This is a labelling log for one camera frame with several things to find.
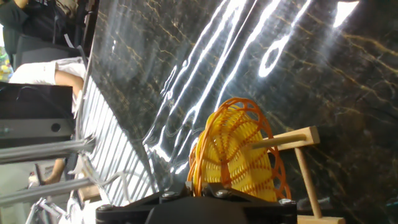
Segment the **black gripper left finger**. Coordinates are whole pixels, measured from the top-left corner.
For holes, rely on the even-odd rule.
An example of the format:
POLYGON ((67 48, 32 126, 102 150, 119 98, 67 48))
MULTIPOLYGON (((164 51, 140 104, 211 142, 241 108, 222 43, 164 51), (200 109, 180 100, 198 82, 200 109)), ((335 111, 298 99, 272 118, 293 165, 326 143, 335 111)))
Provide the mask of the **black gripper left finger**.
POLYGON ((186 183, 174 183, 169 188, 142 198, 136 202, 137 205, 158 205, 171 202, 180 198, 192 196, 192 190, 186 183))

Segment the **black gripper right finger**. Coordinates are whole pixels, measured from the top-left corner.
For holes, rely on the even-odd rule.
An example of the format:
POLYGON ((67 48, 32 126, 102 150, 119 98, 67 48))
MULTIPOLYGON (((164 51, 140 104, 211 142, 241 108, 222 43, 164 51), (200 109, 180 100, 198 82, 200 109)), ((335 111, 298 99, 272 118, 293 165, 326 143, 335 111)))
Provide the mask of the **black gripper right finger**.
POLYGON ((226 200, 229 202, 278 205, 277 202, 269 202, 236 189, 226 188, 221 183, 206 183, 204 188, 201 190, 201 196, 226 200))

